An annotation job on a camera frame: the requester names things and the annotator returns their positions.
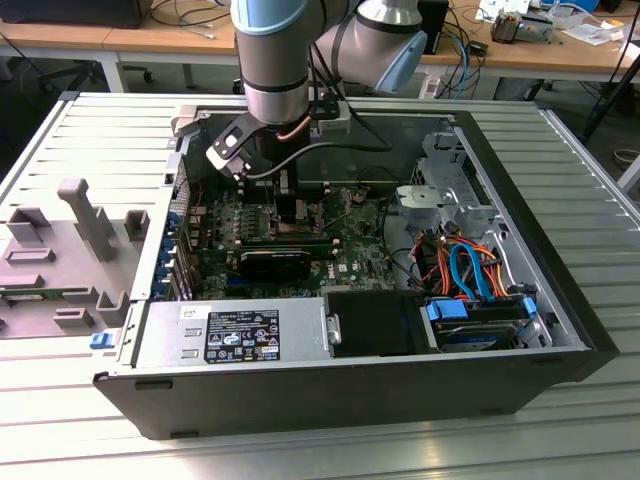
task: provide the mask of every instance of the warning label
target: warning label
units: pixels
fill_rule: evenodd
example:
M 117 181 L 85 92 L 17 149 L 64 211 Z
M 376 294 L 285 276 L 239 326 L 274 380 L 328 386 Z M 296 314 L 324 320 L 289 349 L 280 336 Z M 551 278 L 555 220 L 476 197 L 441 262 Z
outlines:
M 280 360 L 278 310 L 210 312 L 207 363 Z

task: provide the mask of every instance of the computer tower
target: computer tower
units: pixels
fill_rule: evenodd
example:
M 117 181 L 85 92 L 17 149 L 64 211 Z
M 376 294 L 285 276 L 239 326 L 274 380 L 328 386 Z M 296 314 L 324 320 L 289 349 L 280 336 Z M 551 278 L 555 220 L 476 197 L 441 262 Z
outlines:
M 449 0 L 419 0 L 418 10 L 422 15 L 422 31 L 427 34 L 425 55 L 434 55 L 438 50 L 442 27 L 447 16 Z

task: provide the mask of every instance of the white label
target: white label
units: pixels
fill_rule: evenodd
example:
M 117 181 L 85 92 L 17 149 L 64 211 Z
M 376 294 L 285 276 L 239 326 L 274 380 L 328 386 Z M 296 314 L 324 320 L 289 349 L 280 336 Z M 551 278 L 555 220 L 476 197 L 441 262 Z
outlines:
M 180 320 L 207 319 L 211 307 L 206 305 L 190 305 L 180 308 Z
M 44 300 L 42 295 L 4 295 L 2 298 L 10 302 L 23 302 L 29 300 Z

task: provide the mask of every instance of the desk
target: desk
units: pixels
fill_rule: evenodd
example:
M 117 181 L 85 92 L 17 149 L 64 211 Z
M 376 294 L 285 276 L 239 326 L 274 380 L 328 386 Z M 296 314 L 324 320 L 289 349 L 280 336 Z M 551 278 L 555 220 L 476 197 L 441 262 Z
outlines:
M 113 54 L 102 48 L 102 42 L 111 32 L 110 27 L 0 22 L 0 32 L 30 58 L 94 60 L 102 64 L 105 73 L 115 63 Z M 0 38 L 0 57 L 3 56 L 15 57 L 17 54 Z
M 618 46 L 606 43 L 598 47 L 580 42 L 563 33 L 556 33 L 551 45 L 516 43 L 502 45 L 491 41 L 490 24 L 474 24 L 472 9 L 479 0 L 455 0 L 461 26 L 476 32 L 471 38 L 489 45 L 482 69 L 484 77 L 524 77 L 549 80 L 608 81 L 618 60 Z M 205 0 L 183 0 L 181 11 L 210 5 Z M 637 4 L 626 0 L 619 14 L 635 12 Z M 192 21 L 210 18 L 212 12 L 200 12 L 189 17 Z M 159 12 L 167 21 L 175 21 L 172 9 Z M 125 92 L 126 83 L 120 68 L 122 62 L 158 62 L 181 64 L 236 65 L 238 63 L 233 40 L 231 19 L 215 22 L 216 39 L 208 39 L 179 27 L 159 25 L 147 18 L 138 30 L 105 27 L 77 27 L 58 25 L 8 25 L 0 23 L 0 31 L 22 47 L 25 55 L 44 58 L 97 60 L 107 77 L 112 92 Z M 11 47 L 0 40 L 0 56 L 14 56 Z M 421 96 L 429 96 L 440 77 L 451 73 L 459 62 L 449 39 L 441 42 L 437 55 L 424 56 L 418 73 L 425 79 Z M 625 60 L 620 75 L 630 65 Z
M 477 6 L 479 0 L 454 0 L 450 3 L 455 3 L 453 8 L 460 26 L 470 34 L 471 40 L 489 45 L 481 71 L 482 76 L 607 82 L 620 58 L 618 43 L 608 42 L 592 46 L 559 31 L 554 33 L 549 45 L 527 42 L 511 45 L 496 43 L 491 40 L 490 23 L 474 23 L 469 20 L 474 19 L 476 10 L 472 7 Z M 620 15 L 619 20 L 629 23 L 632 19 L 626 16 L 635 14 L 637 8 L 637 3 L 624 1 L 616 12 Z M 450 12 L 447 21 L 455 23 Z M 452 40 L 444 38 L 440 42 L 437 55 L 422 58 L 422 64 L 425 65 L 422 69 L 427 78 L 423 83 L 421 98 L 428 96 L 439 78 L 451 73 L 460 61 L 453 44 Z M 472 64 L 477 65 L 477 61 L 473 59 Z M 629 58 L 623 60 L 618 78 L 630 65 Z

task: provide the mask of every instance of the slotted metal surface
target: slotted metal surface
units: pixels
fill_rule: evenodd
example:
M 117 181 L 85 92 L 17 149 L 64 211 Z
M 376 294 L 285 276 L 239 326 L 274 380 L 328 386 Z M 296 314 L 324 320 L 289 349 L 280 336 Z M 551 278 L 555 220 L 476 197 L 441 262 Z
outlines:
M 1 219 L 28 198 L 70 215 L 53 194 L 57 179 L 72 172 L 94 179 L 90 198 L 112 215 L 152 204 L 153 182 L 161 182 L 170 152 L 173 107 L 214 101 L 241 105 L 236 97 L 179 95 L 83 94 L 62 102 L 40 132 L 44 139 L 23 156 L 24 172 L 3 197 Z M 425 108 L 415 100 L 354 104 Z M 447 111 L 452 103 L 427 107 Z M 113 357 L 93 356 L 86 338 L 7 340 L 0 342 L 3 478 L 639 478 L 638 214 L 553 115 L 530 104 L 455 107 L 471 111 L 486 133 L 620 357 L 515 416 L 153 442 L 93 389 L 92 373 Z M 4 190 L 12 183 L 10 175 Z

